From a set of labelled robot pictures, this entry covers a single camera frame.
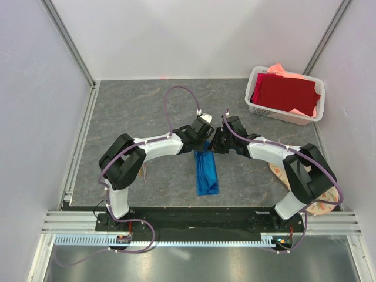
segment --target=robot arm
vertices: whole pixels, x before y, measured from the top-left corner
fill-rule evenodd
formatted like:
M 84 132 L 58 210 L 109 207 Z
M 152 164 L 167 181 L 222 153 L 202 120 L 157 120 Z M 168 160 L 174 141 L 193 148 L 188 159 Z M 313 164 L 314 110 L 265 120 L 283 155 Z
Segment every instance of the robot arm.
M 116 139 L 99 161 L 101 170 L 125 148 L 144 143 L 129 150 L 126 153 L 126 160 L 120 158 L 115 161 L 104 175 L 105 182 L 110 189 L 110 202 L 116 218 L 126 215 L 129 211 L 128 187 L 135 181 L 142 164 L 157 157 L 179 155 L 192 150 L 202 151 L 206 139 L 213 132 L 211 121 L 210 115 L 198 116 L 192 125 L 173 130 L 173 134 L 168 139 L 166 135 L 133 139 L 128 134 L 122 134 Z
M 288 220 L 333 186 L 328 177 L 310 162 L 285 148 L 268 144 L 268 140 L 260 135 L 248 135 L 237 116 L 229 117 L 227 122 L 241 137 L 259 142 L 240 140 L 228 130 L 223 122 L 223 126 L 217 128 L 208 150 L 228 153 L 230 149 L 234 149 L 238 155 L 263 160 L 286 170 L 291 191 L 274 206 L 273 213 L 278 222 Z M 316 146 L 307 144 L 303 147 L 290 146 L 290 148 L 314 159 L 335 179 L 334 173 Z M 309 172 L 305 169 L 306 167 L 311 167 Z
M 120 158 L 114 162 L 104 177 L 105 182 L 110 187 L 110 202 L 116 218 L 126 215 L 129 211 L 127 203 L 128 187 L 137 177 L 143 162 L 165 155 L 179 155 L 192 150 L 202 151 L 206 139 L 213 132 L 213 128 L 210 125 L 211 121 L 212 117 L 210 115 L 203 114 L 198 116 L 192 125 L 173 130 L 173 134 L 168 139 L 139 145 L 128 151 L 126 160 Z M 208 150 L 224 154 L 229 153 L 230 149 L 234 149 L 238 155 L 273 163 L 286 170 L 291 192 L 271 210 L 271 215 L 275 218 L 276 225 L 290 219 L 333 186 L 327 176 L 310 162 L 285 148 L 267 144 L 267 139 L 260 135 L 248 135 L 247 130 L 237 116 L 229 117 L 227 121 L 231 128 L 241 137 L 261 141 L 261 143 L 241 140 L 223 125 L 216 129 L 216 134 Z M 99 166 L 101 170 L 125 148 L 135 143 L 156 138 L 132 139 L 128 134 L 120 135 L 100 159 Z M 316 146 L 307 144 L 304 147 L 290 147 L 314 159 L 335 178 L 334 173 Z M 309 166 L 311 166 L 311 170 L 308 172 L 305 168 Z

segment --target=blue towel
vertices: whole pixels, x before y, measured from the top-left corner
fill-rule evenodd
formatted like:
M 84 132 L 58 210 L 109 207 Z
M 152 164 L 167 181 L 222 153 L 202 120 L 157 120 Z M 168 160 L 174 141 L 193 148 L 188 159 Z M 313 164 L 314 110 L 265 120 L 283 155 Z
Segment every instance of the blue towel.
M 205 142 L 204 150 L 209 143 L 209 141 Z M 194 152 L 194 158 L 196 159 L 197 194 L 199 196 L 218 194 L 218 177 L 213 152 Z

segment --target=white plastic basket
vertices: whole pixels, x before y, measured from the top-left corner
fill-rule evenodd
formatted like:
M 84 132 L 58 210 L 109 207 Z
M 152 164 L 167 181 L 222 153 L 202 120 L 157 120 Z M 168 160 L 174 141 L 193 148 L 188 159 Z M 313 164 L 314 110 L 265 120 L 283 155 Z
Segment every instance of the white plastic basket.
M 315 90 L 317 94 L 321 96 L 320 100 L 318 100 L 317 105 L 316 105 L 316 111 L 317 111 L 316 117 L 306 117 L 306 116 L 301 116 L 301 115 L 295 115 L 293 113 L 288 113 L 282 110 L 275 110 L 275 109 L 271 109 L 267 107 L 262 107 L 262 106 L 251 103 L 250 100 L 251 100 L 254 88 L 256 86 L 257 74 L 266 73 L 267 70 L 268 70 L 267 67 L 256 66 L 252 70 L 251 76 L 249 77 L 245 100 L 248 105 L 249 111 L 251 113 L 255 113 L 257 115 L 262 115 L 262 116 L 268 116 L 273 119 L 284 120 L 285 122 L 291 122 L 297 125 L 306 125 L 310 122 L 318 122 L 323 117 L 324 102 L 325 102 L 324 82 L 320 79 L 312 78 L 311 76 L 306 76 L 306 75 L 304 75 L 306 79 L 314 81 L 316 83 Z

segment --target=gray table surface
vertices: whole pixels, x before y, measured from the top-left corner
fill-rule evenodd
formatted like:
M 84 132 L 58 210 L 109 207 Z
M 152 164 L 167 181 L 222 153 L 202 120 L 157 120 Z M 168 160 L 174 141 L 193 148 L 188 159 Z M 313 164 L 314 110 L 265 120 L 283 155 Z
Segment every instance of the gray table surface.
M 244 101 L 247 79 L 120 80 L 103 81 L 93 111 L 78 175 L 73 206 L 95 206 L 105 198 L 97 183 L 98 161 L 122 133 L 152 137 L 167 133 L 163 111 L 165 91 L 173 85 L 192 89 L 203 112 L 213 115 L 212 125 L 221 125 L 226 108 L 239 116 L 248 133 L 291 145 L 317 144 L 314 126 L 294 125 L 251 114 Z M 174 128 L 190 125 L 196 104 L 189 93 L 176 89 L 168 98 Z M 272 206 L 287 193 L 286 187 L 259 160 L 230 152 L 214 155 L 219 177 L 219 194 L 198 196 L 193 152 L 164 156 L 146 163 L 147 183 L 137 178 L 130 187 L 131 206 Z

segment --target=white enclosure wall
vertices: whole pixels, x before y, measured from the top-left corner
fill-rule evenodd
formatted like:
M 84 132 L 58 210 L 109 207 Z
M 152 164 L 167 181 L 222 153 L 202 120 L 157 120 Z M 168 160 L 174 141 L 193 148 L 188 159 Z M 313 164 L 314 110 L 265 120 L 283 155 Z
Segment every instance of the white enclosure wall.
M 302 72 L 340 0 L 53 0 L 98 80 Z
M 25 281 L 89 86 L 38 0 L 0 9 L 1 281 Z
M 353 1 L 312 75 L 325 82 L 319 123 L 345 204 L 376 262 L 376 2 Z

